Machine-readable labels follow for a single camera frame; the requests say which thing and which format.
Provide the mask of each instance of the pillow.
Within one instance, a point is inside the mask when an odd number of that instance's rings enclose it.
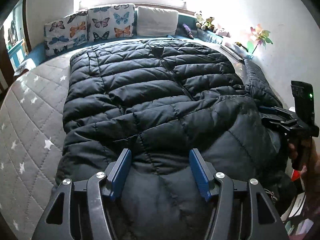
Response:
[[[88,11],[80,11],[44,25],[44,48],[49,57],[88,42]]]
[[[108,5],[88,10],[88,41],[132,37],[134,4]]]
[[[178,17],[179,13],[176,10],[139,6],[137,34],[153,37],[174,35]]]

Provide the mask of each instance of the bed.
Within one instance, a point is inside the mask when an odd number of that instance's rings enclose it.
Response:
[[[244,78],[242,63],[217,44],[203,44],[225,54]],[[66,136],[62,114],[69,61],[81,50],[51,59],[18,78],[0,109],[0,212],[19,240],[31,239],[55,185]]]

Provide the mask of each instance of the red object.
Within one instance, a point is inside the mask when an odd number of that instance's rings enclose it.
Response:
[[[291,180],[295,181],[300,178],[300,171],[293,170],[291,175]]]

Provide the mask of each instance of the metal bolt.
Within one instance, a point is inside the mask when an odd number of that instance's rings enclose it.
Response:
[[[250,179],[250,183],[253,185],[257,185],[258,181],[256,179]]]
[[[69,185],[71,183],[71,179],[64,179],[62,183],[63,185]]]
[[[100,172],[97,173],[96,176],[97,176],[98,179],[102,179],[105,176],[105,173],[100,171]]]
[[[217,172],[217,173],[216,173],[216,177],[219,178],[219,179],[223,179],[224,176],[225,176],[225,175],[224,175],[224,173],[222,173],[222,172]]]

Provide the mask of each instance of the star pattern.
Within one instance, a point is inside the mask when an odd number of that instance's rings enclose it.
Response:
[[[33,99],[31,99],[31,103],[34,104],[37,101],[37,97],[34,97]]]
[[[49,140],[44,140],[44,143],[45,143],[44,148],[50,150],[51,146],[53,145],[53,143],[51,142],[51,137],[49,138]]]
[[[13,225],[14,225],[14,227],[16,228],[16,230],[19,231],[19,226],[18,226],[17,222],[14,221],[14,220],[13,220]]]
[[[11,150],[15,150],[15,148],[16,148],[16,146],[17,146],[17,144],[16,144],[16,140],[14,140],[13,142],[12,142],[12,146],[11,146]]]
[[[20,169],[19,169],[19,172],[20,172],[20,174],[22,174],[24,171],[26,171],[25,169],[24,169],[24,163],[19,163],[19,165],[20,165]]]

